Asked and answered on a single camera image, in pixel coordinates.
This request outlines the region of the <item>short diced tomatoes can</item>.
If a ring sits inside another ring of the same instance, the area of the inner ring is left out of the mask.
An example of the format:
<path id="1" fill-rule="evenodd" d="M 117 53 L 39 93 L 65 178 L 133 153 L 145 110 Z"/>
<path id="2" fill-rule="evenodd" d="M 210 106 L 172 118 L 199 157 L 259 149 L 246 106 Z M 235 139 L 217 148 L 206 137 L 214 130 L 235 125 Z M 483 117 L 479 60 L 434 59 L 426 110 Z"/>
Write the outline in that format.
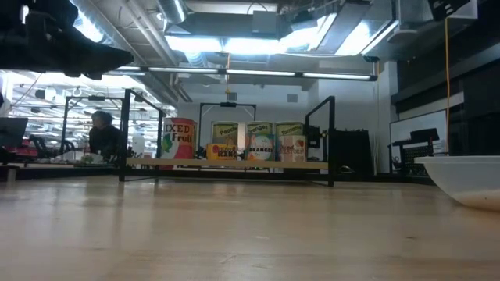
<path id="1" fill-rule="evenodd" d="M 306 136 L 284 135 L 278 137 L 278 158 L 280 162 L 306 161 Z"/>

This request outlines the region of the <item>black background cabinet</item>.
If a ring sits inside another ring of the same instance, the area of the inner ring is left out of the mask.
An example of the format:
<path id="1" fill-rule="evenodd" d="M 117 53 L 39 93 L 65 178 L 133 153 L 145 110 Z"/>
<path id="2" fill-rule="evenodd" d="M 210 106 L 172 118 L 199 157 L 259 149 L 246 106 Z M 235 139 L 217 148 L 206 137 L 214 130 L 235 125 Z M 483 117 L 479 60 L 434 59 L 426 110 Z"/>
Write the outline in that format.
<path id="1" fill-rule="evenodd" d="M 334 157 L 339 173 L 370 176 L 373 174 L 368 130 L 336 130 Z"/>

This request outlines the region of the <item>tall red mixed fruit can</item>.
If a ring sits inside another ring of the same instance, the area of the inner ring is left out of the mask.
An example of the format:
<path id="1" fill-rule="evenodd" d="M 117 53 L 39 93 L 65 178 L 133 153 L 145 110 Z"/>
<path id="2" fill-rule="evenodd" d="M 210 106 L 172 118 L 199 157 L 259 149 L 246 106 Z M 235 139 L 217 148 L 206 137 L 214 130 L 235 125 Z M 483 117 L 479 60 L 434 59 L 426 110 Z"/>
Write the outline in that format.
<path id="1" fill-rule="evenodd" d="M 161 158 L 191 159 L 195 154 L 195 121 L 165 118 L 162 130 Z"/>

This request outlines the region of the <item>black desk stand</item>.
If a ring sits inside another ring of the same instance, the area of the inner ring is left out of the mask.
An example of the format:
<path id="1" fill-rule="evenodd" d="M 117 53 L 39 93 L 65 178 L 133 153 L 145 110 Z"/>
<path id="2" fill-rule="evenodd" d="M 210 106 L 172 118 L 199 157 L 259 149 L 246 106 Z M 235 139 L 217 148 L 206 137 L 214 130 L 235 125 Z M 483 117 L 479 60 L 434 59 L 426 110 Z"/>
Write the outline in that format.
<path id="1" fill-rule="evenodd" d="M 390 130 L 390 173 L 400 176 L 428 176 L 423 164 L 416 159 L 442 153 L 442 142 L 436 128 L 400 133 Z"/>

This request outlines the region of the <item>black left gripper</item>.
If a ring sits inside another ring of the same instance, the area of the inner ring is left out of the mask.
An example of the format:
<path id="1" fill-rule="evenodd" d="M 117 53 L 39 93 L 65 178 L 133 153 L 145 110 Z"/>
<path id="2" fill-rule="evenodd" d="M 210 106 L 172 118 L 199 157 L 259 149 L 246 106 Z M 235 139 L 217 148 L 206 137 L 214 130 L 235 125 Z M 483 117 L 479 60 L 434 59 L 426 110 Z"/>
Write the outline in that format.
<path id="1" fill-rule="evenodd" d="M 118 65 L 130 64 L 133 55 L 122 49 L 105 44 L 92 44 L 74 27 L 77 13 L 30 13 L 25 17 L 27 45 L 23 62 L 24 69 L 46 72 L 58 70 L 68 76 L 85 75 L 92 80 L 101 80 L 102 76 L 115 70 Z M 94 59 L 108 62 L 92 65 Z"/>

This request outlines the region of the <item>wooden shelf board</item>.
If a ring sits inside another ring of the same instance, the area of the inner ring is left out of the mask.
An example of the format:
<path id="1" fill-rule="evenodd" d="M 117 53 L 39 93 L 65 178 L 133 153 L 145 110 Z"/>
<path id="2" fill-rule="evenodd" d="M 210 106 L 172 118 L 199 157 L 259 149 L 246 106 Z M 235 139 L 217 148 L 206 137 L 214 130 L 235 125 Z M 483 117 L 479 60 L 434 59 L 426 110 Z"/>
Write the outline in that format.
<path id="1" fill-rule="evenodd" d="M 128 165 L 186 165 L 186 166 L 226 166 L 238 168 L 278 168 L 278 169 L 327 169 L 327 162 L 274 162 L 238 160 L 200 160 L 166 158 L 127 158 Z"/>

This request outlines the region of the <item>silver ventilation duct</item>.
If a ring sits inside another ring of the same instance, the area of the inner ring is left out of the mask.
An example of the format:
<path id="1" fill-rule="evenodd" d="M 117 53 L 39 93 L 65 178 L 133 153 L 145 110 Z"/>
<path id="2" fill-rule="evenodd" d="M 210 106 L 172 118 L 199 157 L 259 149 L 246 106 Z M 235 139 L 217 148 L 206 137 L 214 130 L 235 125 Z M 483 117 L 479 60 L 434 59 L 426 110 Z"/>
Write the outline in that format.
<path id="1" fill-rule="evenodd" d="M 156 2 L 168 23 L 178 24 L 186 20 L 188 8 L 184 0 L 156 0 Z"/>

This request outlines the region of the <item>black metal shelf frame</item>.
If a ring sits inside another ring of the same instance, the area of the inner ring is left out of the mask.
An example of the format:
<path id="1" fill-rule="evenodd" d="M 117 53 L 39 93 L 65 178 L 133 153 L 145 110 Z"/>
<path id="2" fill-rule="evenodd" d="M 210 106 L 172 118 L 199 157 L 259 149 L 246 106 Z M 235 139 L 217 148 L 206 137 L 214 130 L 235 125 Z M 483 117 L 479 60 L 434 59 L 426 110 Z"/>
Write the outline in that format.
<path id="1" fill-rule="evenodd" d="M 327 131 L 327 142 L 322 146 L 323 150 L 326 154 L 323 156 L 324 161 L 328 163 L 327 169 L 294 169 L 297 172 L 305 171 L 307 173 L 319 173 L 319 174 L 327 174 L 329 176 L 337 175 L 337 166 L 334 157 L 334 136 L 335 136 L 335 102 L 336 99 L 334 96 L 329 96 L 325 98 L 322 102 L 320 102 L 315 108 L 313 108 L 310 112 L 305 115 L 305 124 L 309 125 L 310 117 L 317 113 L 320 109 L 327 106 L 329 109 L 328 112 L 328 131 Z M 120 174 L 118 175 L 118 179 L 121 182 L 125 182 L 127 178 L 124 173 L 126 169 L 156 169 L 156 170 L 198 170 L 198 171 L 222 171 L 221 169 L 226 166 L 186 166 L 186 165 L 128 165 L 127 159 L 122 158 L 120 160 L 120 167 L 118 170 Z M 335 183 L 333 180 L 329 180 L 325 182 L 327 186 L 332 187 Z"/>

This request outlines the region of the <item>white whiteboard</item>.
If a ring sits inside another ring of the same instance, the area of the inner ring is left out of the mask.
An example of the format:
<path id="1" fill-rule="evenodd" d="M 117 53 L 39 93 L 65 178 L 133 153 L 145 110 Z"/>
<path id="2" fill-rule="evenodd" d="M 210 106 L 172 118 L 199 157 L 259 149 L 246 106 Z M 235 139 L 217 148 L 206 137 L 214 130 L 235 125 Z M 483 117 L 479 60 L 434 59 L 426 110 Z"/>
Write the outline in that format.
<path id="1" fill-rule="evenodd" d="M 444 155 L 446 153 L 446 126 L 446 111 L 441 110 L 393 122 L 390 124 L 389 130 L 407 133 L 414 130 L 436 128 L 442 142 L 442 153 L 436 153 L 435 155 Z"/>

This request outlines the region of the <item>tall green oranges can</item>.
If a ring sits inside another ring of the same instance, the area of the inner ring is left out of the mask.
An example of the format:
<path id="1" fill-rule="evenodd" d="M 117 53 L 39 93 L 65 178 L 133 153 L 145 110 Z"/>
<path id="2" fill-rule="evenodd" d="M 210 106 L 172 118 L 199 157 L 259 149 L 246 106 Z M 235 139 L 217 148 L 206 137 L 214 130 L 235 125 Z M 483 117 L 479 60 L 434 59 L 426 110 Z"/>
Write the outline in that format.
<path id="1" fill-rule="evenodd" d="M 271 122 L 254 121 L 246 123 L 246 135 L 272 134 L 273 124 Z"/>

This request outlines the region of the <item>person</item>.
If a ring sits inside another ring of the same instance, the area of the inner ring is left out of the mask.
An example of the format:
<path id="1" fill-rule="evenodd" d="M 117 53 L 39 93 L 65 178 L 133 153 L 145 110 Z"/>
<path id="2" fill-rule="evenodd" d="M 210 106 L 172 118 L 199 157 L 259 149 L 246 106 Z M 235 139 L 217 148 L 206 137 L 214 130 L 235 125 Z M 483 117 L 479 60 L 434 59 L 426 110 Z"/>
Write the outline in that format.
<path id="1" fill-rule="evenodd" d="M 89 132 L 90 153 L 101 155 L 104 160 L 112 160 L 118 155 L 121 131 L 114 127 L 113 116 L 107 112 L 96 111 L 91 119 L 93 127 Z"/>

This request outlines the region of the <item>translucent plastic bowl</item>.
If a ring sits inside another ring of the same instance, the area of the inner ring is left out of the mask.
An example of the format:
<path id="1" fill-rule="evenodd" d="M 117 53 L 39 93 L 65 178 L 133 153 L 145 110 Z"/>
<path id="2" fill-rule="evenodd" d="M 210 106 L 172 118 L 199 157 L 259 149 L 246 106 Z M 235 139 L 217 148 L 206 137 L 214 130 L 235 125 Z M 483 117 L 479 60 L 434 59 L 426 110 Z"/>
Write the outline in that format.
<path id="1" fill-rule="evenodd" d="M 500 155 L 419 157 L 415 163 L 460 204 L 500 212 Z"/>

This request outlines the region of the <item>tall peaches can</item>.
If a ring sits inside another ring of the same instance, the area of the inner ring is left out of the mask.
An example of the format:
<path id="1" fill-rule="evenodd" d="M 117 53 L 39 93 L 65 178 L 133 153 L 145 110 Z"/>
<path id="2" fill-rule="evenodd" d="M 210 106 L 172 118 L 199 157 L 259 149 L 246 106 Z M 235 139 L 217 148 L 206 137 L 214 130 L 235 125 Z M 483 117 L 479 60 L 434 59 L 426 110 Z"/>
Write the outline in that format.
<path id="1" fill-rule="evenodd" d="M 214 122 L 212 124 L 213 144 L 238 144 L 238 123 Z"/>

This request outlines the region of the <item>long LED light bar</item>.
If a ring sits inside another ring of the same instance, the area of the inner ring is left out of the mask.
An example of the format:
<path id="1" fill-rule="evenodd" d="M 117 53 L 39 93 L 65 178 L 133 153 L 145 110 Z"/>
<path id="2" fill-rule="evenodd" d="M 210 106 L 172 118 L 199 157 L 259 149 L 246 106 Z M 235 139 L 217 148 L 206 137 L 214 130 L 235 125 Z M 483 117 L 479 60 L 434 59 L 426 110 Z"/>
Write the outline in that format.
<path id="1" fill-rule="evenodd" d="M 354 73 L 307 73 L 276 70 L 250 70 L 250 69 L 210 69 L 210 68 L 185 68 L 185 67 L 153 67 L 153 66 L 121 66 L 118 72 L 126 73 L 182 73 L 182 74 L 209 74 L 223 76 L 276 76 L 289 78 L 317 79 L 317 80 L 357 80 L 376 81 L 378 76 Z"/>

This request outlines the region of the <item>dark computer monitor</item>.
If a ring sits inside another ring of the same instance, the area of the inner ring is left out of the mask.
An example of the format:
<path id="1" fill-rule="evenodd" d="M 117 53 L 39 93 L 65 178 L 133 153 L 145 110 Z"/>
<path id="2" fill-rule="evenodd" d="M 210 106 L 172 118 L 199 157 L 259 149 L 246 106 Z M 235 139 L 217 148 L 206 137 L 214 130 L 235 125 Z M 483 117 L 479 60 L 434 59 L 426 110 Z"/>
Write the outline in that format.
<path id="1" fill-rule="evenodd" d="M 17 148 L 23 142 L 28 118 L 0 118 L 0 147 Z"/>

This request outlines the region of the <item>black aluminium table frame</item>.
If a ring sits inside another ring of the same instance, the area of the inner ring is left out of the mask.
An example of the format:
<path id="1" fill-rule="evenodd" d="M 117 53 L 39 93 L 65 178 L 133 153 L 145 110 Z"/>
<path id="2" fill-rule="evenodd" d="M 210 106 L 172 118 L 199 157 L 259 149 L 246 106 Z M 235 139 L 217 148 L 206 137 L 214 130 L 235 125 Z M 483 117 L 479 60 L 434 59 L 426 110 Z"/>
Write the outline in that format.
<path id="1" fill-rule="evenodd" d="M 114 168 L 78 167 L 78 168 L 20 168 L 0 166 L 0 181 L 6 181 L 8 171 L 16 172 L 17 180 L 40 180 L 51 178 L 70 178 L 78 176 L 118 176 L 120 171 Z M 125 177 L 170 177 L 181 179 L 217 179 L 217 180 L 275 180 L 275 181 L 323 181 L 335 182 L 375 182 L 375 183 L 414 183 L 434 185 L 428 176 L 400 176 L 394 174 L 379 174 L 377 176 L 359 176 L 355 174 L 307 173 L 251 173 L 235 171 L 198 171 L 198 170 L 156 170 L 156 169 L 126 169 Z"/>

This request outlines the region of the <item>tall green tomatoes can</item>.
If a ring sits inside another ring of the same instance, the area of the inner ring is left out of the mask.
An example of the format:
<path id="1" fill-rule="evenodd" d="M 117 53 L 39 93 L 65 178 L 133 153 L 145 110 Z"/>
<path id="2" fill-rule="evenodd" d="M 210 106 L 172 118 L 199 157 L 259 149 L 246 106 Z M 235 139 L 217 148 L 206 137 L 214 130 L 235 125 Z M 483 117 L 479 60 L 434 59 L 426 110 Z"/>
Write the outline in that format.
<path id="1" fill-rule="evenodd" d="M 280 122 L 276 123 L 275 131 L 278 137 L 303 135 L 304 124 L 301 122 Z"/>

